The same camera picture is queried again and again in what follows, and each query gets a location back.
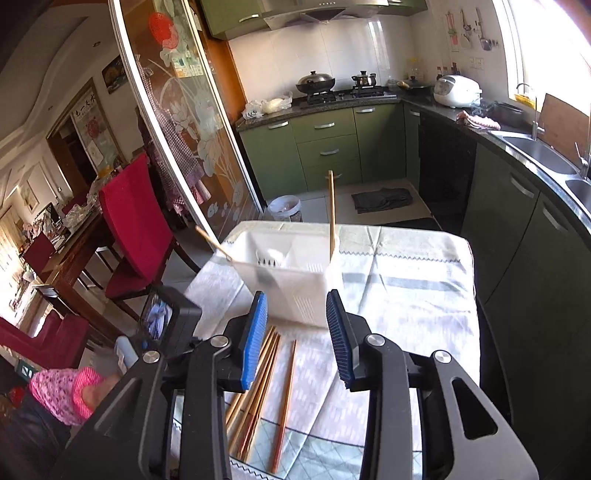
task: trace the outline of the range hood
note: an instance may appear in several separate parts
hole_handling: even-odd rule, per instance
[[[388,0],[259,0],[259,5],[263,20],[277,30],[302,22],[373,17]]]

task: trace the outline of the wooden dining table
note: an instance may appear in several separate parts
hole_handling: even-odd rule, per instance
[[[96,250],[99,247],[110,247],[114,242],[102,213],[95,210],[49,259],[39,275],[45,287],[53,288],[69,310],[88,320],[90,339],[108,347],[112,347],[123,332],[95,310],[74,289],[74,285]]]

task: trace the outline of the metal screw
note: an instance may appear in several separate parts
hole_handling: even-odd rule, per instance
[[[435,352],[435,360],[441,362],[442,364],[448,364],[452,361],[452,356],[445,350],[438,350]]]
[[[386,340],[384,339],[384,337],[382,337],[381,335],[377,335],[375,333],[368,335],[367,338],[365,339],[365,341],[373,346],[382,346],[383,344],[386,343]]]
[[[211,343],[215,348],[222,348],[229,344],[230,340],[228,340],[228,337],[224,337],[223,335],[216,335],[215,337],[211,338],[209,343]]]
[[[144,356],[142,358],[144,359],[144,362],[146,362],[147,364],[154,364],[158,360],[160,360],[160,354],[156,350],[150,350],[144,353]]]

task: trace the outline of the rice cooker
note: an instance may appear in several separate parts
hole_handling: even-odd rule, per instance
[[[452,108],[467,107],[480,99],[480,85],[462,75],[445,75],[435,84],[433,97],[437,103]]]

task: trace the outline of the wooden chopstick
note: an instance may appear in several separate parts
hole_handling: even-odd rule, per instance
[[[272,326],[267,334],[265,335],[265,339],[263,340],[262,347],[261,347],[261,355],[259,357],[258,365],[256,367],[256,371],[258,372],[261,369],[261,366],[266,363],[267,352],[269,351],[269,347],[271,346],[271,339],[275,333],[275,327]],[[237,393],[234,395],[232,399],[232,403],[226,410],[226,430],[229,430],[232,427],[232,423],[240,413],[240,409],[246,400],[247,393]]]
[[[211,243],[215,248],[217,248],[221,253],[223,253],[226,258],[230,261],[230,262],[234,262],[234,259],[232,258],[232,256],[228,253],[228,251],[222,247],[219,242],[210,237],[207,233],[205,233],[203,230],[201,230],[197,225],[195,225],[195,230],[197,231],[197,233],[199,233],[199,235],[201,235],[205,240],[207,240],[209,243]]]
[[[287,385],[285,386],[285,398],[283,400],[283,410],[279,421],[279,431],[277,431],[277,439],[275,441],[275,453],[273,454],[273,463],[271,464],[271,473],[277,473],[279,468],[279,460],[281,459],[281,449],[283,448],[283,437],[285,436],[285,427],[287,425],[287,415],[290,410],[291,402],[291,387],[294,378],[294,366],[296,362],[296,345],[297,340],[294,340],[294,347],[291,353],[291,365],[287,374]]]
[[[335,176],[332,170],[329,170],[329,193],[330,193],[330,257],[335,253],[335,234],[336,234],[336,220],[335,220]]]
[[[256,437],[256,428],[258,427],[259,420],[261,419],[262,408],[265,405],[265,400],[267,399],[267,392],[269,391],[269,385],[271,384],[271,378],[273,376],[273,370],[275,369],[275,362],[277,361],[277,354],[279,351],[280,341],[281,337],[279,338],[279,340],[277,340],[275,351],[273,352],[273,358],[271,360],[271,367],[267,371],[267,377],[262,388],[262,393],[260,395],[258,405],[256,406],[255,416],[252,420],[252,427],[250,428],[250,431],[247,433],[248,438],[246,439],[245,446],[242,452],[243,462],[247,462],[248,457],[251,454],[251,447],[254,442],[254,438]]]
[[[228,452],[231,452],[232,451],[232,449],[236,445],[236,442],[240,438],[242,428],[243,428],[244,424],[246,423],[246,420],[249,418],[249,414],[251,412],[252,412],[252,414],[254,414],[254,407],[253,407],[252,404],[253,404],[253,402],[254,402],[254,400],[256,398],[256,393],[261,388],[263,379],[265,377],[264,374],[265,374],[265,372],[267,371],[268,367],[271,364],[272,352],[274,350],[274,345],[278,342],[278,338],[279,338],[279,334],[277,332],[275,332],[273,334],[271,348],[267,352],[267,356],[265,358],[265,362],[264,362],[263,366],[261,367],[261,369],[259,370],[259,372],[258,372],[258,374],[256,376],[256,380],[255,380],[254,385],[252,386],[252,388],[248,392],[247,401],[246,401],[246,407],[244,409],[244,415],[240,419],[240,422],[238,423],[238,427],[236,427],[236,430],[234,431],[234,435],[232,436],[232,440],[230,441],[230,444],[228,446]]]

